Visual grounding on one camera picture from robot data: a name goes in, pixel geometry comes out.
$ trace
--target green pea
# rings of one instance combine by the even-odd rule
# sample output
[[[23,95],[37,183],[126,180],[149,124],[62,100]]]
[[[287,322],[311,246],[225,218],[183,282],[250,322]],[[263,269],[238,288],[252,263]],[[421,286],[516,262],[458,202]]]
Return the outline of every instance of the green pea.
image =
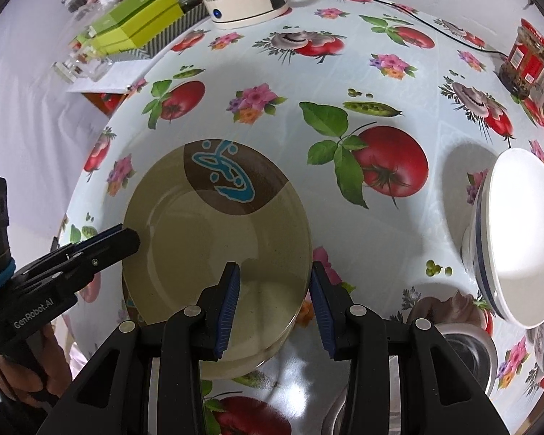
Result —
[[[199,75],[203,71],[204,71],[204,69],[202,69],[202,68],[194,68],[192,70],[187,70],[185,72],[181,72],[180,74],[173,75],[173,78],[177,79],[177,78],[194,77],[195,75]]]
[[[374,101],[346,101],[343,106],[351,111],[371,116],[393,117],[401,114],[401,111],[389,105]]]

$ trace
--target beige plate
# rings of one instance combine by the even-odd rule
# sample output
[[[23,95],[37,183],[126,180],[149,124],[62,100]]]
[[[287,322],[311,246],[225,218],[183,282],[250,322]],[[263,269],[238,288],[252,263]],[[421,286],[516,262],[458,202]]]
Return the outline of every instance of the beige plate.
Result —
[[[312,245],[305,210],[282,172],[241,144],[203,140],[160,159],[129,203],[141,238],[123,279],[147,324],[195,304],[224,265],[241,269],[230,343],[203,379],[241,376],[276,353],[306,295]]]

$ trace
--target tablecloth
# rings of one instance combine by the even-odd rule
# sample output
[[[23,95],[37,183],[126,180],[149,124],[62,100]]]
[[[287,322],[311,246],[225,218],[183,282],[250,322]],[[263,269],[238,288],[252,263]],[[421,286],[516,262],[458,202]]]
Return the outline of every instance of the tablecloth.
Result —
[[[544,163],[544,127],[499,82],[499,57],[442,33],[485,45],[448,21],[371,0],[312,0],[236,31],[200,25],[101,134],[61,242],[122,222],[146,171],[175,148],[247,145],[296,188],[313,258],[355,302],[400,321],[468,322],[493,337],[499,369],[490,398],[515,432],[544,375],[525,332],[483,301],[459,248],[496,156],[519,146]],[[120,270],[104,270],[65,316],[88,356],[128,318]],[[245,377],[206,384],[209,433],[318,434],[347,373],[348,363],[323,352],[307,299],[274,358]]]

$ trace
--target orange flower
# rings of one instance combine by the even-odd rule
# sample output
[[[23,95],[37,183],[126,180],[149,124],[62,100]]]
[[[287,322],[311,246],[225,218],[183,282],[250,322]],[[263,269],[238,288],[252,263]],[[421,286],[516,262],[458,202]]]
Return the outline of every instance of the orange flower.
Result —
[[[506,389],[512,382],[512,379],[514,379],[515,375],[516,375],[515,371],[510,371],[509,373],[504,374],[499,380],[498,387],[500,389]]]
[[[116,195],[120,189],[121,189],[120,181],[113,181],[112,183],[107,183],[107,193],[109,193],[111,196]]]
[[[238,111],[239,121],[244,124],[254,124],[256,120],[262,115],[262,111],[258,111],[254,108],[244,108]]]
[[[301,327],[306,327],[310,324],[310,321],[313,318],[314,308],[312,307],[312,303],[304,301],[300,307],[300,310],[298,311],[298,315],[296,316],[296,323]]]
[[[397,80],[403,80],[403,77],[405,76],[405,72],[395,70],[394,68],[386,68],[383,70],[387,75],[389,75],[389,77],[395,78]]]
[[[225,42],[219,42],[212,46],[212,50],[220,50],[220,49],[223,49],[224,47],[227,47],[227,45],[228,44],[226,44]]]

